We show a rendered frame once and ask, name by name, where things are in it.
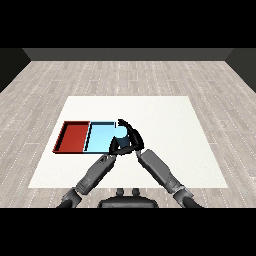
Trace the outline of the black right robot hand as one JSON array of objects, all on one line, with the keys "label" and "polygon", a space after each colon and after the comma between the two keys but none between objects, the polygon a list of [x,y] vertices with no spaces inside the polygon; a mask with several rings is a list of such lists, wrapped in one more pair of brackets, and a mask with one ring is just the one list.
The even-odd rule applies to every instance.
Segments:
[{"label": "black right robot hand", "polygon": [[124,126],[128,132],[128,138],[132,151],[140,151],[144,148],[144,142],[139,132],[134,129],[127,121],[123,119],[118,120],[118,126]]}]

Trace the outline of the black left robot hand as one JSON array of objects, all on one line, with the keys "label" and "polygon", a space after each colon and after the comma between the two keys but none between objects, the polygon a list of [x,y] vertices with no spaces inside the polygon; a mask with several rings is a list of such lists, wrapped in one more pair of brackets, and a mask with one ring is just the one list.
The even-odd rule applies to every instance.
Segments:
[{"label": "black left robot hand", "polygon": [[109,147],[110,155],[125,155],[132,152],[130,141],[127,136],[123,138],[113,137]]}]

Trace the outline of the small blue can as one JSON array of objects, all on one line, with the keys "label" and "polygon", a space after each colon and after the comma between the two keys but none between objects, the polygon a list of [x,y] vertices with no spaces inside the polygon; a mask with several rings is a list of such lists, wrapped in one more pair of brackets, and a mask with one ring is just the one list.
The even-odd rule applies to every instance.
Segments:
[{"label": "small blue can", "polygon": [[130,145],[128,132],[124,126],[117,126],[114,130],[114,136],[121,148],[125,148]]}]

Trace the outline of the light blue shallow open box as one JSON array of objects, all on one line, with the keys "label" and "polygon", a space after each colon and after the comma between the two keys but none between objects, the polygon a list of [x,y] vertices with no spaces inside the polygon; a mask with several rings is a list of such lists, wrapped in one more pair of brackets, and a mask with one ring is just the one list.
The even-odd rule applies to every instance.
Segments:
[{"label": "light blue shallow open box", "polygon": [[86,135],[85,154],[107,154],[114,137],[115,121],[92,121]]}]

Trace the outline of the red shallow open box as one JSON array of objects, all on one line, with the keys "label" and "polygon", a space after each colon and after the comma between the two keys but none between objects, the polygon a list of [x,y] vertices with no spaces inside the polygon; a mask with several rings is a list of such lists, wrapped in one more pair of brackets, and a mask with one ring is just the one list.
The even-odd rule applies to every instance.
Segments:
[{"label": "red shallow open box", "polygon": [[56,140],[53,153],[82,154],[89,124],[89,121],[65,121]]}]

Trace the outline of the dark grey robot body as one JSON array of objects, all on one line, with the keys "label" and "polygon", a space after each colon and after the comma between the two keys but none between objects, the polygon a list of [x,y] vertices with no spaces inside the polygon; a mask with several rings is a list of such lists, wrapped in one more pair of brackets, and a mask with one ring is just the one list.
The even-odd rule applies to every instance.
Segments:
[{"label": "dark grey robot body", "polygon": [[101,200],[98,208],[158,208],[158,204],[153,199],[142,197],[138,188],[132,189],[131,196],[125,196],[124,189],[118,188],[116,195]]}]

